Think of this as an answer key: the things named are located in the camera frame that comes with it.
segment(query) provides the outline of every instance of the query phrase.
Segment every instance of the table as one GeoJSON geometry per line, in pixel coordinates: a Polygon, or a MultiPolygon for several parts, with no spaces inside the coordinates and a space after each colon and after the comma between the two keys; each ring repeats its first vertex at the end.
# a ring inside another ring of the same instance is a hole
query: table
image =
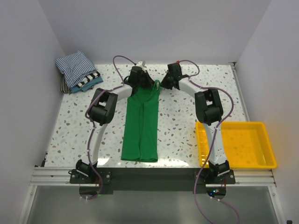
{"type": "MultiPolygon", "coordinates": [[[[147,70],[153,80],[163,79],[166,64],[148,64],[147,70]]],[[[111,64],[96,65],[104,82],[93,90],[64,94],[45,167],[74,167],[86,156],[87,140],[92,124],[84,117],[97,88],[111,89],[121,80],[111,64]]],[[[129,75],[131,64],[117,65],[123,77],[129,75]]],[[[217,86],[228,91],[234,99],[234,111],[227,121],[246,121],[234,74],[230,65],[200,65],[200,74],[193,81],[202,86],[217,86]]],[[[183,74],[194,74],[194,65],[182,65],[183,74]]],[[[230,110],[229,98],[220,92],[224,115],[230,110]]],[[[115,168],[198,168],[199,155],[195,133],[195,102],[186,93],[162,89],[159,97],[158,162],[142,163],[122,161],[121,149],[126,118],[127,99],[117,103],[112,122],[106,128],[99,151],[98,167],[115,168]]]]}

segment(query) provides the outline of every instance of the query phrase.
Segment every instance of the green cloth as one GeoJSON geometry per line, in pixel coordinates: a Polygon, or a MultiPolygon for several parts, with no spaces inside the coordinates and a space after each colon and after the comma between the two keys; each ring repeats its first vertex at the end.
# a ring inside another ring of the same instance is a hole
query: green cloth
{"type": "Polygon", "coordinates": [[[128,98],[121,159],[157,162],[157,127],[160,81],[151,89],[139,88],[128,98]]]}

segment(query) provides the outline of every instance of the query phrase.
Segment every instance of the gray floor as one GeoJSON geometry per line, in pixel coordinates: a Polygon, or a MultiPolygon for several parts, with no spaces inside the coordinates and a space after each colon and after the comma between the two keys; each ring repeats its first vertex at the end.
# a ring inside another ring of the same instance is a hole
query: gray floor
{"type": "MultiPolygon", "coordinates": [[[[227,206],[198,195],[206,215],[215,223],[236,223],[227,206]]],[[[268,188],[231,187],[225,201],[235,206],[242,224],[276,224],[268,188]]],[[[85,202],[78,187],[39,187],[29,224],[205,224],[191,192],[118,191],[85,202]]]]}

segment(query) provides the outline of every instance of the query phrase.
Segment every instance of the white wall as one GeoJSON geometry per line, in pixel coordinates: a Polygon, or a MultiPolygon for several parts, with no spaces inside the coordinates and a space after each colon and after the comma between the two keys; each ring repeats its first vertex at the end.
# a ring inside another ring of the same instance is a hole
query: white wall
{"type": "Polygon", "coordinates": [[[15,224],[61,103],[64,53],[36,0],[1,2],[0,30],[0,222],[15,224]]]}
{"type": "Polygon", "coordinates": [[[66,54],[235,62],[271,0],[39,0],[66,54]]]}
{"type": "Polygon", "coordinates": [[[299,1],[272,0],[237,63],[251,120],[266,124],[287,219],[299,222],[299,1]]]}

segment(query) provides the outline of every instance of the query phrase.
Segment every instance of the yellow plastic tray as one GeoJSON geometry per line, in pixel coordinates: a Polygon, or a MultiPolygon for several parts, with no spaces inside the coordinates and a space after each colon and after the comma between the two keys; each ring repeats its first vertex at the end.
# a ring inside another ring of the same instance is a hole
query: yellow plastic tray
{"type": "MultiPolygon", "coordinates": [[[[277,163],[262,122],[223,122],[221,133],[224,151],[231,169],[269,169],[277,163]]],[[[200,166],[206,160],[209,146],[204,126],[196,123],[200,166]]]]}

